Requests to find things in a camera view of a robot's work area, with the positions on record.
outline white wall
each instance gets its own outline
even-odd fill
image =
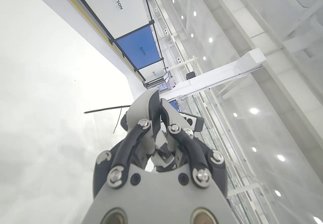
[[[87,42],[96,48],[107,60],[117,67],[127,78],[134,99],[146,89],[120,56],[112,50],[107,42],[96,32],[90,23],[80,14],[70,0],[42,0],[64,21],[77,31]]]
[[[95,158],[125,136],[126,77],[42,0],[0,0],[0,223],[80,223]]]

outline black cable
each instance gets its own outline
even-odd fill
[[[98,111],[103,111],[103,110],[114,110],[114,109],[120,109],[120,108],[129,108],[130,106],[131,105],[117,106],[117,107],[105,108],[105,109],[100,109],[100,110],[90,110],[90,111],[86,111],[84,113],[87,114],[87,113],[98,112]]]
[[[113,130],[113,133],[116,131],[116,128],[118,126],[118,123],[119,123],[119,119],[120,119],[120,116],[121,116],[121,111],[122,111],[122,108],[120,109],[120,114],[119,114],[119,118],[118,118],[118,121],[117,121],[117,125],[115,126],[114,130]]]

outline round hole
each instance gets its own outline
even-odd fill
[[[127,224],[126,214],[119,208],[112,209],[102,219],[101,224]]]
[[[133,186],[136,186],[140,183],[140,180],[141,180],[141,177],[138,173],[135,173],[131,176],[130,178],[130,183],[133,185]]]
[[[178,181],[181,185],[185,186],[188,184],[188,176],[185,174],[185,173],[181,173],[179,176],[178,176]]]
[[[196,209],[191,217],[191,224],[218,224],[213,214],[204,208]]]

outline black wire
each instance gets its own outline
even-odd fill
[[[119,118],[118,118],[118,121],[117,121],[117,125],[116,125],[116,127],[114,128],[113,133],[116,131],[116,128],[117,128],[117,126],[118,126],[119,119],[120,119],[120,116],[121,116],[121,111],[122,111],[122,108],[120,109],[120,114],[119,114]]]

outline white beam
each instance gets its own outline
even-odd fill
[[[228,190],[228,197],[236,195],[238,193],[243,193],[243,192],[246,192],[246,191],[250,191],[250,190],[258,188],[258,187],[260,187],[259,183],[255,182],[255,183],[245,185],[243,187],[239,187],[239,188],[236,188],[236,189],[233,189],[233,190]]]
[[[179,97],[196,94],[235,78],[241,78],[247,75],[251,70],[259,67],[265,60],[266,57],[260,49],[251,50],[237,61],[179,83],[172,90],[162,93],[161,97],[166,100],[173,100]]]

